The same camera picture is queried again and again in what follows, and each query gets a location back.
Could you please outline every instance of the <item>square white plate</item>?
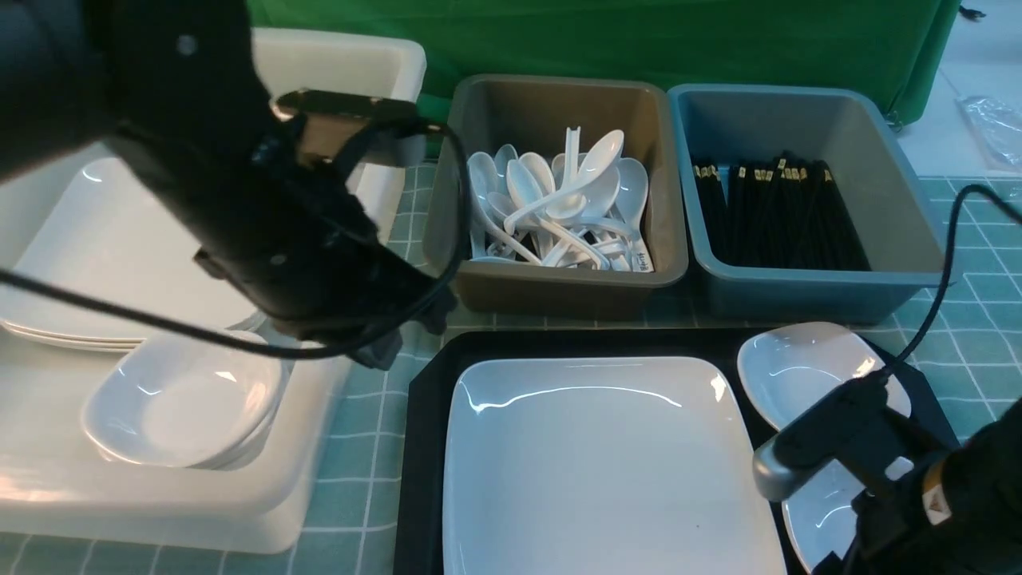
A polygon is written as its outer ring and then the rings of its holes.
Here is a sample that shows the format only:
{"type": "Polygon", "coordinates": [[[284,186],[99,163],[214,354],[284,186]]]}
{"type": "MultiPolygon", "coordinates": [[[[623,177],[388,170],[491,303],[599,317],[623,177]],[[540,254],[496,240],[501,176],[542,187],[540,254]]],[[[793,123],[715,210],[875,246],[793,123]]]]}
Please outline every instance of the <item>square white plate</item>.
{"type": "MultiPolygon", "coordinates": [[[[105,157],[76,174],[14,269],[185,324],[249,322],[256,306],[192,260],[198,245],[124,161],[105,157]]],[[[7,287],[0,316],[21,332],[61,339],[138,342],[156,332],[7,287]]]]}
{"type": "Polygon", "coordinates": [[[784,574],[751,461],[706,362],[478,364],[452,399],[445,573],[784,574]]]}

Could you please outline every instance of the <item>stack of white plates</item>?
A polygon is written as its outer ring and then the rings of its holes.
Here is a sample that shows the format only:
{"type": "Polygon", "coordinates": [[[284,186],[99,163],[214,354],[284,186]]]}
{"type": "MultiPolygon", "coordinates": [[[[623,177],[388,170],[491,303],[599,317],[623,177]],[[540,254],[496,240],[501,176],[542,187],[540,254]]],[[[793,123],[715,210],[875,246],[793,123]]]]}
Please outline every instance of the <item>stack of white plates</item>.
{"type": "MultiPolygon", "coordinates": [[[[265,320],[226,281],[192,260],[199,244],[114,157],[72,180],[14,271],[87,296],[210,329],[265,320]]],[[[124,353],[156,330],[5,287],[0,325],[66,348],[124,353]]]]}

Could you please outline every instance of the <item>green backdrop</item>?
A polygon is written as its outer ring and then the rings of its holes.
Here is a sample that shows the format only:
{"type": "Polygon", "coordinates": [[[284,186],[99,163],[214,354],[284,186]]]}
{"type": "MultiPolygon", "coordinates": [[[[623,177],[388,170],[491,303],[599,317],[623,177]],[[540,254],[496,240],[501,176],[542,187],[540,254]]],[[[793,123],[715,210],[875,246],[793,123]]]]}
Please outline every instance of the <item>green backdrop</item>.
{"type": "Polygon", "coordinates": [[[848,88],[918,119],[960,0],[249,0],[253,23],[408,38],[420,104],[478,73],[848,88]]]}

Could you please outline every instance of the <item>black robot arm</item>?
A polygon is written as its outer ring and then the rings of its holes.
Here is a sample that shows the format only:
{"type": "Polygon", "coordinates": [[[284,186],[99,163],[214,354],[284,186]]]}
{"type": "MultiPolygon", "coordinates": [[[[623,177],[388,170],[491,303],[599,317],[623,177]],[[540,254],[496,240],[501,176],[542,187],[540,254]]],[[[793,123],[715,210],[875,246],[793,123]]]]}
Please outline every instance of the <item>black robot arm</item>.
{"type": "MultiPolygon", "coordinates": [[[[437,127],[411,103],[335,95],[364,129],[333,156],[299,153],[305,95],[274,112],[249,26],[242,0],[0,0],[0,180],[102,139],[282,333],[357,341],[424,295],[414,320],[442,333],[453,295],[379,243],[344,186],[370,151],[417,161],[437,127]]],[[[386,368],[400,346],[389,332],[351,355],[386,368]]]]}

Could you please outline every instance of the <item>spoon handle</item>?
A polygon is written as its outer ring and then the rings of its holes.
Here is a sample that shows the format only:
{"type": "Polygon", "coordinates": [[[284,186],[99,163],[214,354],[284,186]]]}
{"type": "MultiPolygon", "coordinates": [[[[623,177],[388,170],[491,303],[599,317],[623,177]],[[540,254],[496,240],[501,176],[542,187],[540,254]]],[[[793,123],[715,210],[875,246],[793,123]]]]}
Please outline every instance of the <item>spoon handle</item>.
{"type": "Polygon", "coordinates": [[[497,227],[497,224],[490,221],[490,218],[486,218],[483,226],[485,227],[486,233],[492,235],[494,239],[500,241],[501,243],[504,243],[508,247],[511,247],[512,249],[515,250],[516,253],[518,253],[522,257],[525,257],[525,259],[528,260],[529,262],[536,265],[543,263],[543,260],[540,259],[540,257],[538,257],[536,253],[529,251],[528,248],[522,245],[520,241],[518,241],[514,237],[511,237],[503,229],[497,227]]]}
{"type": "Polygon", "coordinates": [[[576,184],[568,185],[551,193],[550,195],[545,195],[527,205],[523,205],[518,210],[516,210],[515,212],[511,213],[510,215],[504,219],[504,231],[508,233],[514,233],[514,230],[517,227],[518,222],[521,221],[522,218],[529,215],[536,211],[539,211],[540,209],[546,207],[547,205],[550,205],[554,201],[582,193],[584,191],[583,188],[585,187],[586,187],[585,185],[582,186],[576,184]]]}
{"type": "Polygon", "coordinates": [[[573,233],[564,229],[562,226],[559,226],[552,222],[548,222],[547,220],[540,220],[540,225],[543,227],[543,229],[560,237],[562,241],[567,241],[568,243],[574,245],[575,247],[580,249],[584,253],[589,255],[594,261],[596,261],[597,269],[607,269],[608,267],[610,267],[610,259],[605,257],[603,253],[594,249],[593,246],[590,245],[589,242],[586,241],[585,239],[575,236],[573,233]]]}

